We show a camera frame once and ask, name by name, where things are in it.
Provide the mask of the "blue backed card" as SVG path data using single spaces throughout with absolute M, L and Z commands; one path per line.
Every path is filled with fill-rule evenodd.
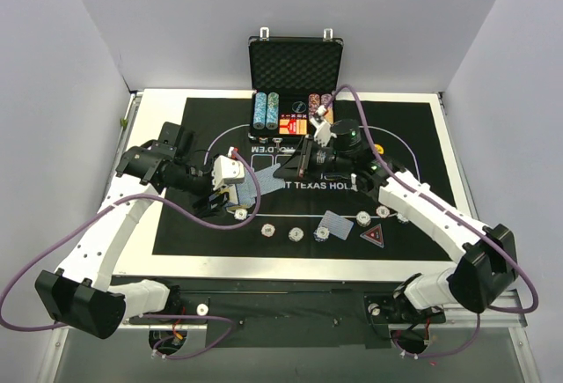
M 347 240 L 354 227 L 354 223 L 343 216 L 327 210 L 318 226 L 326 228 L 332 236 L 338 239 Z
M 274 173 L 280 167 L 280 164 L 274 164 L 256 172 L 256 178 L 262 195 L 267 195 L 286 187 L 284 179 L 274 177 Z

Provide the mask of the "blue playing card deck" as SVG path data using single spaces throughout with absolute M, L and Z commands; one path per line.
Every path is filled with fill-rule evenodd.
M 213 206 L 228 212 L 238 209 L 250 209 L 256 203 L 256 196 L 251 193 L 247 184 L 235 184 L 219 189 L 211 197 Z

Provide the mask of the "grey chip stack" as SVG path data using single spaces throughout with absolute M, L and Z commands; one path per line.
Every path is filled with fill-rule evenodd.
M 291 241 L 297 242 L 303 239 L 304 232 L 301 228 L 294 227 L 289 231 L 288 237 Z

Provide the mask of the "red chip stack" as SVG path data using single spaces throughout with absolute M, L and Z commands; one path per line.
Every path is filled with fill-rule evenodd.
M 264 224 L 260 232 L 265 237 L 272 237 L 275 233 L 275 227 L 271 224 Z

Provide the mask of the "blue chip stack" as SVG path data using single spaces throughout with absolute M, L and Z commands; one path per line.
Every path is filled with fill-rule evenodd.
M 319 226 L 313 233 L 313 238 L 317 242 L 325 242 L 330 237 L 330 230 L 324 226 Z

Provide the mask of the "red triangular dealer marker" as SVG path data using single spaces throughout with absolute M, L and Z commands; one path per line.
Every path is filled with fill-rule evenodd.
M 377 247 L 384 247 L 384 235 L 381 225 L 375 225 L 369 228 L 367 231 L 363 232 L 360 237 Z

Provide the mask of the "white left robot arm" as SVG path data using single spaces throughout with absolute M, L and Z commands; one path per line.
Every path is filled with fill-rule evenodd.
M 179 288 L 157 280 L 113 285 L 114 267 L 144 212 L 166 188 L 209 194 L 210 172 L 187 163 L 193 132 L 165 123 L 158 139 L 126 150 L 115 169 L 101 218 L 54 272 L 43 271 L 35 289 L 56 322 L 99 339 L 125 320 L 151 313 L 169 323 L 179 317 Z

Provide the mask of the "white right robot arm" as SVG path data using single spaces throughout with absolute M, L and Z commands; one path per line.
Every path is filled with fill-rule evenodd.
M 399 214 L 433 240 L 455 263 L 443 272 L 416 273 L 393 293 L 394 313 L 413 320 L 433 307 L 457 303 L 483 313 L 515 281 L 513 233 L 465 216 L 419 182 L 401 164 L 378 157 L 357 121 L 338 121 L 320 142 L 304 136 L 274 172 L 277 179 L 317 183 L 345 181 L 380 207 Z

